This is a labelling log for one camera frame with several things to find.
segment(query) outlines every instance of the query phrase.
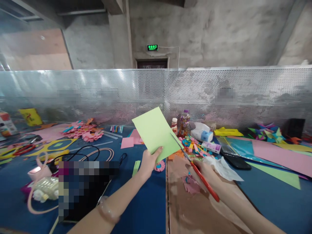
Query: black phone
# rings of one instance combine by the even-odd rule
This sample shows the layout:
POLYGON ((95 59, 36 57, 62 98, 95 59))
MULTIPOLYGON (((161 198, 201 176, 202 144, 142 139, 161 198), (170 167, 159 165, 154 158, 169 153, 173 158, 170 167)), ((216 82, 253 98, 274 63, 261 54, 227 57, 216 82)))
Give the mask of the black phone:
POLYGON ((236 156, 236 155, 231 155, 225 152, 221 152, 221 155, 233 167, 237 169, 241 169, 241 170, 251 170, 251 166, 248 163, 246 163, 241 157, 236 156))

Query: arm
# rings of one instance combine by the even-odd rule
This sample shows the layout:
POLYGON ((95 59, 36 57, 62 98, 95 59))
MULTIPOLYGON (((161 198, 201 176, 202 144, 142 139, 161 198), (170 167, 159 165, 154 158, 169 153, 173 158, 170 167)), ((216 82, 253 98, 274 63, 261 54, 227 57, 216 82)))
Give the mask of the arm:
MULTIPOLYGON (((214 191, 218 194, 220 200, 224 202, 254 234, 285 234, 281 229, 268 221, 255 209, 247 206, 235 193, 228 191, 223 185, 222 180, 218 177, 210 165, 198 160, 194 160, 193 162, 199 168, 200 172, 212 186, 214 191)), ((194 169, 189 165, 187 165, 187 168, 198 184, 206 190, 206 187, 195 173, 194 169)))
MULTIPOLYGON (((162 147, 159 147, 153 155, 145 150, 143 152, 141 167, 137 174, 106 199, 105 205, 110 209, 114 217, 121 216, 130 201, 151 176, 156 159, 161 152, 162 147)), ((98 207, 96 207, 80 220, 68 234, 109 234, 114 226, 115 223, 103 218, 98 207)))

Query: clear bangle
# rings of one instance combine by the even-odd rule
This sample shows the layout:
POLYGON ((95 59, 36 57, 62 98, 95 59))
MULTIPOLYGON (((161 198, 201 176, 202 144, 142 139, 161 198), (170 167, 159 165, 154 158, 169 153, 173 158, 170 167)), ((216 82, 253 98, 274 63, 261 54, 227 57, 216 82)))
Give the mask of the clear bangle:
POLYGON ((100 213, 100 215, 102 216, 102 218, 108 220, 111 223, 118 223, 120 217, 116 217, 112 211, 110 210, 110 208, 108 208, 108 206, 106 205, 106 199, 108 197, 107 196, 103 196, 100 198, 99 200, 99 205, 98 207, 98 211, 100 213))

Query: green exit sign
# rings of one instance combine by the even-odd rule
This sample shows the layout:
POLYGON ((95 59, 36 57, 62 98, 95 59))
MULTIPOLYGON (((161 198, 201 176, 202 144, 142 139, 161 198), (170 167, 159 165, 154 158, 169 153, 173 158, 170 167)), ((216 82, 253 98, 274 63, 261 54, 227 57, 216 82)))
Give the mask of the green exit sign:
POLYGON ((147 45, 146 48, 147 48, 147 51, 154 51, 154 50, 158 51, 158 45, 147 45))

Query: hand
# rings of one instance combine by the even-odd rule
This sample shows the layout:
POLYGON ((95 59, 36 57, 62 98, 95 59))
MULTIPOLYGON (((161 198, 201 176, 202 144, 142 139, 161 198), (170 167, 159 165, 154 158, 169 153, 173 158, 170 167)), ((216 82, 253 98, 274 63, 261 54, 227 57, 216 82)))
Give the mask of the hand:
MULTIPOLYGON (((215 173, 215 171, 212 169, 212 167, 209 164, 198 161, 198 160, 194 160, 193 163, 198 167, 201 174, 205 177, 206 181, 208 182, 208 184, 210 184, 210 186, 215 192, 218 193, 223 189, 224 185, 223 185, 222 180, 218 177, 218 175, 215 173)), ((206 186, 204 185, 202 180, 199 178, 199 176, 196 174, 193 167, 187 164, 186 168, 191 173, 193 178, 197 181, 197 183, 201 186, 201 188, 205 190, 206 192, 208 192, 206 186)))
POLYGON ((142 162, 138 174, 143 176, 144 179, 150 178, 152 171, 154 170, 154 166, 156 164, 156 159, 162 152, 163 147, 159 147, 154 154, 151 154, 148 150, 143 152, 142 162))

